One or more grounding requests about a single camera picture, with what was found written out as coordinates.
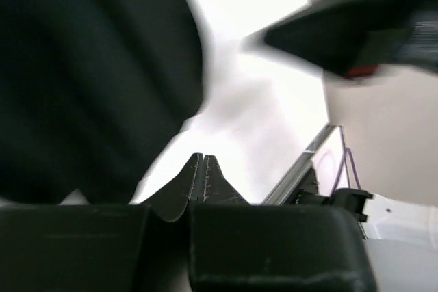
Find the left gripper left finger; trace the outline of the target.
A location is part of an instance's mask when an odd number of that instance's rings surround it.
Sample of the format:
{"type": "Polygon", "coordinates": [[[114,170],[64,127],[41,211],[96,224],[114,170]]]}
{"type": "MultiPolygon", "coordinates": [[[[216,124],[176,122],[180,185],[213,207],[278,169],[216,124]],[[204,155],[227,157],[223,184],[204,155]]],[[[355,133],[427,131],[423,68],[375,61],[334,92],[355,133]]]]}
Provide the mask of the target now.
{"type": "Polygon", "coordinates": [[[150,197],[152,210],[165,222],[177,221],[192,199],[193,189],[202,172],[203,154],[194,153],[178,175],[150,197]]]}

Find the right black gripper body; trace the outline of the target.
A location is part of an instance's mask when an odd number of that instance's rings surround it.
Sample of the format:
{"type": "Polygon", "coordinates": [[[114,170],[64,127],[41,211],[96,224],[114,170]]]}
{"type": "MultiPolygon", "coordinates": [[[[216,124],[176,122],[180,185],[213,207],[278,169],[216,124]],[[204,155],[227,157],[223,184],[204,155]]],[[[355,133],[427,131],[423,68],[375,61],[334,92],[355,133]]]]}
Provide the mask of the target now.
{"type": "Polygon", "coordinates": [[[316,0],[260,29],[250,46],[299,57],[336,77],[371,77],[382,64],[437,73],[437,0],[316,0]]]}

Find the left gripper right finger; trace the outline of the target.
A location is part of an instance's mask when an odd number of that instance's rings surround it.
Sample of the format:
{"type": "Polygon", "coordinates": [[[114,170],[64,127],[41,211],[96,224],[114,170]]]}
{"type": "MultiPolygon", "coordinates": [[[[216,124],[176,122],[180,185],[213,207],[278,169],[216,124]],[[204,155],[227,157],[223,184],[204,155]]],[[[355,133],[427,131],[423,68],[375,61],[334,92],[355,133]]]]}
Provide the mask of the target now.
{"type": "Polygon", "coordinates": [[[205,155],[198,183],[198,203],[217,205],[247,205],[248,202],[224,177],[218,160],[205,155]]]}

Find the black pleated skirt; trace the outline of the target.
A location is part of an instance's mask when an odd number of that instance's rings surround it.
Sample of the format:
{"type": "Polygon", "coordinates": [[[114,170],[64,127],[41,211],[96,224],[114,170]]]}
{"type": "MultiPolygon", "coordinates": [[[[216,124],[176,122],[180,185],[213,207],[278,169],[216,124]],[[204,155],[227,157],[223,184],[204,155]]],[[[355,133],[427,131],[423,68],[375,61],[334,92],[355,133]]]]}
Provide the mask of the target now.
{"type": "Polygon", "coordinates": [[[128,203],[203,64],[186,0],[1,0],[1,197],[128,203]]]}

